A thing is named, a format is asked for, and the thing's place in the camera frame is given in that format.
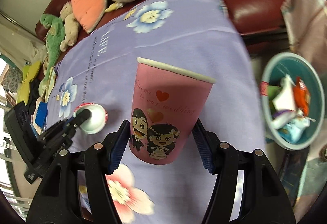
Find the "white red-rimmed plastic cup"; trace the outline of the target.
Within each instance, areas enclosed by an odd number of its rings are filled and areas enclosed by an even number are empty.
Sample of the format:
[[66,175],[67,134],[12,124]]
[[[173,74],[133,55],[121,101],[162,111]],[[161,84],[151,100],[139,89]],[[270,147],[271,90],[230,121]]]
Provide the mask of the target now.
[[99,104],[96,103],[83,103],[76,107],[73,116],[76,117],[82,113],[83,110],[90,111],[90,117],[85,120],[79,127],[86,134],[97,134],[100,132],[107,123],[107,111]]

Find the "light blue snack packet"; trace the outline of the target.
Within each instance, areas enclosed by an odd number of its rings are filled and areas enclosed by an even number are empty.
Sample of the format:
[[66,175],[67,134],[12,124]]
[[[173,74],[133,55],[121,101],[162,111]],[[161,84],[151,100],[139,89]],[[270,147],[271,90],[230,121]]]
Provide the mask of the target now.
[[288,143],[295,144],[300,140],[303,132],[310,126],[311,122],[315,123],[316,120],[309,117],[296,117],[278,129],[278,133]]

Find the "pink wedding paper cup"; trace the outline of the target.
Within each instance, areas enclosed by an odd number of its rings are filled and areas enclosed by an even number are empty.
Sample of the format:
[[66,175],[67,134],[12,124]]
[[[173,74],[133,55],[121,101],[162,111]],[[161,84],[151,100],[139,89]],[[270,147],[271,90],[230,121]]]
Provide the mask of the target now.
[[141,161],[166,165],[184,147],[216,80],[142,57],[137,62],[130,150]]

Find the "white paper napkin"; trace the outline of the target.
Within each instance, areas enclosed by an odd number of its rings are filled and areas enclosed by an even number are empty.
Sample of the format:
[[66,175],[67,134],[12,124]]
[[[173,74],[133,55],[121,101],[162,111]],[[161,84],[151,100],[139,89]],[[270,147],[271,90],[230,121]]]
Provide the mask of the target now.
[[295,105],[294,95],[293,95],[293,80],[290,75],[286,74],[280,82],[282,90],[279,94],[272,100],[274,108],[277,112],[283,110],[295,111],[297,109]]

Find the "orange snack wrapper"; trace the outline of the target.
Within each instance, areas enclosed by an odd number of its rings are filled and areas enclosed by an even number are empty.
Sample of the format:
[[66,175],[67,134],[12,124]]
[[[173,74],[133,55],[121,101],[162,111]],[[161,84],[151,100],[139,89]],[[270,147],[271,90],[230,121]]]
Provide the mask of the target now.
[[308,116],[311,95],[300,77],[296,78],[296,83],[293,87],[293,95],[296,106],[303,112],[304,116]]

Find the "teal round trash bin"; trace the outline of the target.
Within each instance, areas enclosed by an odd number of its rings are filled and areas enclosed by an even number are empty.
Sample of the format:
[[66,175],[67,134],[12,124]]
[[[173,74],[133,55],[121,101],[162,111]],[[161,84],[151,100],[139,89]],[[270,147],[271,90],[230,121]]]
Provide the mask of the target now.
[[318,73],[291,52],[273,56],[261,81],[267,133],[287,150],[305,149],[317,138],[325,116],[325,96]]

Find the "blue fabric item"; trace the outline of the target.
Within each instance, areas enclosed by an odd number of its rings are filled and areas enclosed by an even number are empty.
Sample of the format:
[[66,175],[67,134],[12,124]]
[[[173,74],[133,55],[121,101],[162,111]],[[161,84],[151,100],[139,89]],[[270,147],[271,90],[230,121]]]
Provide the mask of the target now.
[[45,102],[40,102],[38,106],[37,113],[35,114],[35,123],[43,128],[46,123],[46,118],[48,114],[48,109],[47,109],[47,103]]

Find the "yellow plush toy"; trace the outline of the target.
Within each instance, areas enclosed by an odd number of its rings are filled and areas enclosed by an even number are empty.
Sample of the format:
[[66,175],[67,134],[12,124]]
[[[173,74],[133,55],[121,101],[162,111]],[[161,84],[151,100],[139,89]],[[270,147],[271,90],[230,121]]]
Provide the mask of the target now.
[[22,71],[22,83],[17,90],[17,103],[28,104],[30,94],[30,83],[37,77],[41,67],[41,61],[36,61],[31,65],[25,65]]

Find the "beige bear plush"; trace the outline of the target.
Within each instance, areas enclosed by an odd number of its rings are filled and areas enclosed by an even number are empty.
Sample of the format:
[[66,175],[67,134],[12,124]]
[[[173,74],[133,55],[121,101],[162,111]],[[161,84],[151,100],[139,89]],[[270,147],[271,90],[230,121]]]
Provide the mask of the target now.
[[61,52],[65,52],[68,47],[75,45],[80,29],[80,24],[73,14],[71,2],[67,2],[63,5],[60,11],[60,18],[64,23],[65,29],[65,38],[60,44],[60,50]]

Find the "green dinosaur plush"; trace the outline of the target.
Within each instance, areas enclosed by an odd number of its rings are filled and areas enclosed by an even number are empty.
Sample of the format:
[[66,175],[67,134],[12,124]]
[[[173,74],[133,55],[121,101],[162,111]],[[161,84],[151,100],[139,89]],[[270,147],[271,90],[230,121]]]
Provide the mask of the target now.
[[43,97],[47,89],[50,70],[57,63],[57,60],[61,53],[60,45],[61,42],[65,39],[65,28],[61,18],[51,14],[43,14],[40,17],[40,23],[48,31],[45,37],[45,45],[47,48],[48,57],[47,62],[44,63],[44,78],[41,80],[38,88],[39,95]]

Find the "purple floral tablecloth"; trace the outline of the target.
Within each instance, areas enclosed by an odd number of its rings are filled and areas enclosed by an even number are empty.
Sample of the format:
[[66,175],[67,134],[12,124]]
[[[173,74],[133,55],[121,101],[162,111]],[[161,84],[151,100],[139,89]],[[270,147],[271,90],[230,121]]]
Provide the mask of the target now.
[[[251,60],[221,0],[148,0],[80,41],[57,65],[47,125],[72,116],[83,103],[108,113],[97,134],[76,133],[71,152],[102,141],[124,119],[131,122],[139,57],[214,78],[197,120],[238,150],[264,148]],[[203,167],[192,134],[166,165],[141,161],[129,143],[106,179],[123,223],[200,223],[216,181]]]

